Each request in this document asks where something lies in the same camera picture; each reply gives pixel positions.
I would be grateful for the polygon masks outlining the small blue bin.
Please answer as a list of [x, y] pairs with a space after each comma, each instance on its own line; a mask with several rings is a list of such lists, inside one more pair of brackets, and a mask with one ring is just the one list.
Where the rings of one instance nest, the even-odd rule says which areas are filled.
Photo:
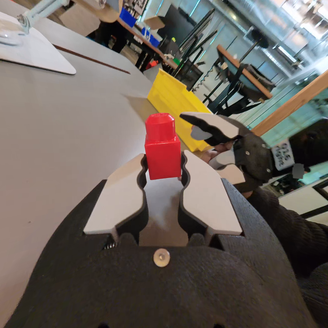
[[122, 8], [120, 16], [120, 20], [125, 22], [129, 27], [133, 28], [137, 18], [135, 18], [129, 11], [127, 11], [125, 8]]
[[143, 37], [144, 37], [149, 43], [152, 44], [152, 46], [158, 48], [158, 46], [159, 46], [159, 44], [160, 44], [160, 41], [154, 37], [154, 35], [151, 33], [151, 31], [150, 31], [148, 28], [143, 27], [141, 33], [142, 33]]

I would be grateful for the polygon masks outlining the red toy block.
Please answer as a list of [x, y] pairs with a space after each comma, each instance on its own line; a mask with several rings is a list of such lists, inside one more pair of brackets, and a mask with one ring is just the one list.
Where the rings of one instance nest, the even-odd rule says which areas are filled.
[[181, 142], [174, 117], [151, 114], [145, 121], [145, 154], [151, 180], [181, 177]]

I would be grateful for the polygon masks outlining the grey board panel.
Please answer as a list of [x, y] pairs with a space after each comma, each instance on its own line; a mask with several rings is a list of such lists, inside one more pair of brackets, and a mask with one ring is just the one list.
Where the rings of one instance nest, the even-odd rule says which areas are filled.
[[84, 37], [97, 30], [100, 25], [100, 20], [79, 4], [74, 4], [59, 19], [65, 27]]

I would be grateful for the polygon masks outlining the black mesh chair back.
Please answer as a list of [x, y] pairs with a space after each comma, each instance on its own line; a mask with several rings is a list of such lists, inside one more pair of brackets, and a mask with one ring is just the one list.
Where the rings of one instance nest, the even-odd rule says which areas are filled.
[[179, 70], [175, 78], [186, 86], [187, 91], [191, 91], [202, 75], [203, 71], [199, 69], [198, 65], [186, 64]]

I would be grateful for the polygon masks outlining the wooden pillar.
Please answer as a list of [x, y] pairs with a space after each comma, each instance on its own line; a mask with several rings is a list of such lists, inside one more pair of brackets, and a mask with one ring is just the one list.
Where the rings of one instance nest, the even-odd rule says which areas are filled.
[[256, 125], [251, 131], [257, 136], [264, 135], [284, 119], [296, 112], [299, 108], [307, 104], [327, 87], [328, 71], [325, 71], [300, 92], [290, 98], [286, 103], [280, 106], [275, 112]]

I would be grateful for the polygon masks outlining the black monitor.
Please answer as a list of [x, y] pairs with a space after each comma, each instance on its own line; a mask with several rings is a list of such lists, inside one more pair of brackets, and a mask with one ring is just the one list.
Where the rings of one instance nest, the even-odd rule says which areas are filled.
[[184, 54], [186, 51], [195, 48], [203, 31], [207, 28], [214, 15], [215, 8], [212, 8], [207, 14], [195, 25], [189, 32], [182, 43], [179, 45], [180, 53]]
[[192, 61], [197, 61], [199, 60], [203, 54], [205, 53], [205, 51], [207, 50], [207, 48], [211, 45], [211, 43], [213, 42], [213, 40], [217, 37], [218, 35], [218, 30], [214, 30], [213, 32], [211, 32], [205, 39], [203, 39], [191, 52], [191, 54], [188, 57], [188, 60], [190, 62]]

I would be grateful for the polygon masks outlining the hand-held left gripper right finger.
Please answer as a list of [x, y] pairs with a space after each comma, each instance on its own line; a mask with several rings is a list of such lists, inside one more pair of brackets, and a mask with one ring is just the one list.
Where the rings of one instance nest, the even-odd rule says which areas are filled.
[[241, 236], [242, 227], [220, 175], [190, 151], [181, 154], [178, 224], [188, 240], [200, 234], [205, 244], [215, 235]]

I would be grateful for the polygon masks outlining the long wooden desk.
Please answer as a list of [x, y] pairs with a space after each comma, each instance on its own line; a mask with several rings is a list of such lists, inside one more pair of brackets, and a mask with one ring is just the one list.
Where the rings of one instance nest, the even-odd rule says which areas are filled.
[[142, 53], [138, 57], [136, 67], [143, 72], [145, 67], [150, 62], [150, 60], [154, 59], [154, 57], [159, 58], [159, 62], [169, 66], [172, 69], [176, 69], [178, 65], [174, 62], [173, 59], [167, 58], [160, 49], [154, 47], [145, 37], [142, 35], [141, 31], [136, 27], [130, 27], [126, 24], [121, 18], [117, 19], [117, 22], [125, 28], [127, 31], [126, 39], [139, 47], [142, 50]]

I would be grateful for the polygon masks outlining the person's right hand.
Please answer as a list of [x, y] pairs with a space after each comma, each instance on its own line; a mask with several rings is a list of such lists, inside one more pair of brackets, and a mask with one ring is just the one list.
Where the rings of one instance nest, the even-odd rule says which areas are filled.
[[210, 160], [212, 160], [213, 158], [215, 158], [216, 156], [218, 156], [219, 154], [226, 152], [228, 150], [231, 150], [232, 146], [233, 146], [234, 141], [229, 141], [227, 143], [221, 143], [219, 145], [216, 145], [213, 149], [210, 150], [206, 150], [202, 156], [201, 159], [206, 162], [209, 163]]

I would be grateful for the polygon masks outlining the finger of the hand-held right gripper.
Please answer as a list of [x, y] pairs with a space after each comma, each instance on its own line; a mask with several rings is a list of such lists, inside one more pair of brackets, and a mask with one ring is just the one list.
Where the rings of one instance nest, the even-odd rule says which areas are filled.
[[[241, 127], [240, 128], [241, 137], [244, 131], [245, 128]], [[206, 164], [208, 164], [211, 168], [217, 171], [217, 173], [222, 178], [227, 179], [233, 185], [244, 183], [245, 182], [244, 174], [242, 173], [240, 168], [237, 167], [235, 157], [236, 156], [234, 154], [233, 146], [232, 146], [231, 150], [219, 154], [218, 156], [210, 160], [209, 163]]]
[[227, 117], [211, 113], [182, 112], [179, 117], [192, 125], [191, 138], [210, 146], [225, 144], [241, 138], [241, 125]]

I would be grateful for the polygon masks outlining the tilted wooden desk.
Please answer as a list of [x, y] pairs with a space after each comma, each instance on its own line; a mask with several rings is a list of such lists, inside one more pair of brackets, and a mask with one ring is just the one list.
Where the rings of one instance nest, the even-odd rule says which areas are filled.
[[[233, 74], [236, 74], [240, 67], [240, 63], [237, 59], [234, 59], [233, 56], [226, 51], [220, 44], [216, 47], [218, 52], [218, 57], [223, 59], [224, 62], [228, 64], [228, 68]], [[258, 91], [261, 94], [261, 99], [264, 101], [269, 100], [273, 95], [262, 85], [247, 69], [243, 69], [242, 74], [239, 80], [248, 88]]]

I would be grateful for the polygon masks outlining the black panel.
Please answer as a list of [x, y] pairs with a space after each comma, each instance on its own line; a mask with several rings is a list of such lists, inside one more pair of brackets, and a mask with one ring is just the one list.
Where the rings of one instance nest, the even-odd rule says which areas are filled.
[[157, 34], [162, 38], [159, 49], [168, 54], [178, 50], [179, 45], [196, 26], [196, 22], [181, 8], [170, 5], [165, 16], [160, 16], [164, 27], [158, 29]]

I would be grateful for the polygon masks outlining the yellow storage bin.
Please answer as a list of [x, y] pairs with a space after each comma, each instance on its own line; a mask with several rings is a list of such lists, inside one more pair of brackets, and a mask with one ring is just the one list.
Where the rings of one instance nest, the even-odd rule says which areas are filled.
[[193, 139], [192, 125], [179, 117], [182, 112], [212, 114], [196, 95], [187, 91], [185, 84], [159, 69], [147, 99], [159, 113], [168, 113], [174, 117], [175, 131], [191, 152], [202, 152], [210, 148], [205, 141]]

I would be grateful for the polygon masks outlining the person's right forearm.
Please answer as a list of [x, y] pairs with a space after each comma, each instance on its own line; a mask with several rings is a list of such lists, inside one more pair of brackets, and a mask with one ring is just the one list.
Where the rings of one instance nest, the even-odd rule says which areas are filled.
[[324, 278], [328, 274], [328, 228], [307, 221], [281, 206], [269, 191], [257, 188], [242, 193], [268, 223], [280, 241], [298, 278]]

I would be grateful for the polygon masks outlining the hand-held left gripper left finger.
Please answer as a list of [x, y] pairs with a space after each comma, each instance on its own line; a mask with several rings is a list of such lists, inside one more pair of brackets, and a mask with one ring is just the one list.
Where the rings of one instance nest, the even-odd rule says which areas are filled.
[[84, 234], [110, 234], [118, 242], [122, 234], [129, 233], [139, 243], [149, 219], [144, 190], [147, 170], [146, 155], [141, 153], [107, 178]]

